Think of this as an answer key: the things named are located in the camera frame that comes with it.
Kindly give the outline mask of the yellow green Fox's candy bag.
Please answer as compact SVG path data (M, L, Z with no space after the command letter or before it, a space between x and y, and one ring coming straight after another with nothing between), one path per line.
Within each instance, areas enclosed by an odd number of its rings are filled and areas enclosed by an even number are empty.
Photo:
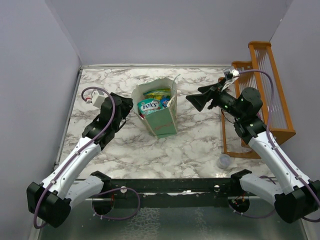
M145 99L156 99L159 101L162 99L170 99L171 89L163 88L163 89L151 90L151 91L145 92L143 96L145 97Z

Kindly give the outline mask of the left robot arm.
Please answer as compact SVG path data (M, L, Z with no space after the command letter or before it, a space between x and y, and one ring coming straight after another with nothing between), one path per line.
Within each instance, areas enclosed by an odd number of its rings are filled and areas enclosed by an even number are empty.
M41 183L32 182L27 187L27 205L35 229L47 224L57 228L87 198L94 195L103 198L110 193L110 184L99 175L90 175L77 184L74 181L123 127L133 105L131 98L108 94L99 115L85 127L68 157Z

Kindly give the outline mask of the teal Fox's candy bag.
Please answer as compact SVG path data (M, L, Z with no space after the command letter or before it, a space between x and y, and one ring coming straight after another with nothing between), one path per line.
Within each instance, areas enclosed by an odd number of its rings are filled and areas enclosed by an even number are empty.
M142 100L137 104L137 106L138 106L140 115L143 118L163 108L160 101L154 98L147 98L145 100Z

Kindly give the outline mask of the green paper gift bag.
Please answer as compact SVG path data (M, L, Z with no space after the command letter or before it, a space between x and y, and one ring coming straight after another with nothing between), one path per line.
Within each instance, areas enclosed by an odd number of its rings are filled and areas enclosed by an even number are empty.
M144 93L158 90L170 89L170 101L167 107L142 117L138 109L138 103L145 100ZM131 98L133 100L133 112L137 115L148 132L157 139L176 135L177 127L177 83L175 79L167 77L158 78L151 82L136 85Z

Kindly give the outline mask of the blue snack packet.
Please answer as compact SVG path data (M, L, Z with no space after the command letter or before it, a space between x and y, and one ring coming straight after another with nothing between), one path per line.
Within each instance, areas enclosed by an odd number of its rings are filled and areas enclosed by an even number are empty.
M168 106L169 101L170 101L170 97L166 95L162 96L160 99L160 103L163 108L166 108Z

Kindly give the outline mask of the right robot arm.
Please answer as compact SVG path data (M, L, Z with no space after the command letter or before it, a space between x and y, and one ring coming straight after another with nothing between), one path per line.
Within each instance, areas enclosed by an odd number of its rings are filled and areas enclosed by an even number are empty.
M272 184L248 170L233 175L229 189L240 196L250 192L273 205L287 223L305 219L320 207L320 182L312 181L292 163L277 144L269 128L258 117L263 105L259 91L245 88L238 98L222 89L219 83L200 87L198 94L186 99L200 112L210 102L209 109L219 107L234 117L237 135L265 162L277 184Z

